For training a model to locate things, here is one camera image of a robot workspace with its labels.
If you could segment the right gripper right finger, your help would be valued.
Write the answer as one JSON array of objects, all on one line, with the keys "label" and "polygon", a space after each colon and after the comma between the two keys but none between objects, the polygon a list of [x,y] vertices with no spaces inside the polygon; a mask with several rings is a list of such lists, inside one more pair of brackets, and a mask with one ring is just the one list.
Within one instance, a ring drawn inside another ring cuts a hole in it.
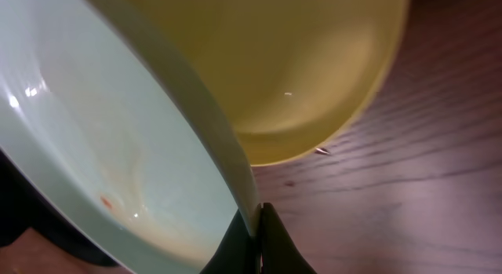
[{"label": "right gripper right finger", "polygon": [[276,209],[264,203],[260,214],[263,274],[316,274],[296,248]]}]

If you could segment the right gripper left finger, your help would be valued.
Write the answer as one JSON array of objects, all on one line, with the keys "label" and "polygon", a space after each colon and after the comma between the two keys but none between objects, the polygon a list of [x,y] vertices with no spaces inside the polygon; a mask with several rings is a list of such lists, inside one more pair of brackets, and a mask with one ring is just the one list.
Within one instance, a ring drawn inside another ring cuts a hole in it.
[{"label": "right gripper left finger", "polygon": [[201,274],[258,274],[260,253],[239,211]]}]

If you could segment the yellow plate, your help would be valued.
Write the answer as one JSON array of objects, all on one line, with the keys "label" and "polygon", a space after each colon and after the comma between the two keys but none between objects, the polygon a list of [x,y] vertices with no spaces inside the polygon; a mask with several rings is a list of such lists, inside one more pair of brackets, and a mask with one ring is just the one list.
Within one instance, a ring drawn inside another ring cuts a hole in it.
[{"label": "yellow plate", "polygon": [[249,162],[313,152],[383,84],[410,0],[128,0],[197,71]]}]

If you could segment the light blue plate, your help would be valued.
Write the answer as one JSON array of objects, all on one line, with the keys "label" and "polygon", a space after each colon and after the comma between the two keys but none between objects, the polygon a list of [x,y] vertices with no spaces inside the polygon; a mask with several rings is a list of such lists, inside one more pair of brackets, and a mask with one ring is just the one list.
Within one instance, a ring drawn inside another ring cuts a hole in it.
[{"label": "light blue plate", "polygon": [[135,273],[201,273],[260,204],[191,65],[125,0],[1,0],[1,150]]}]

